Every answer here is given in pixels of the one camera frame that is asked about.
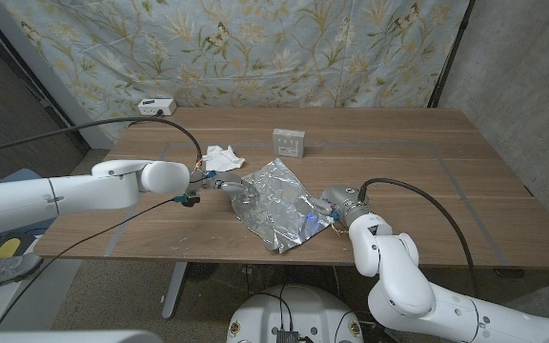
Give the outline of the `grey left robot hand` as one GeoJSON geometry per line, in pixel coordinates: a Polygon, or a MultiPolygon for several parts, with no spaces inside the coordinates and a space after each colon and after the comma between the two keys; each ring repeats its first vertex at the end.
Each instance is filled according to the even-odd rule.
{"type": "Polygon", "coordinates": [[[209,171],[201,182],[203,189],[220,189],[228,195],[258,196],[258,191],[250,182],[229,171],[209,171]]]}

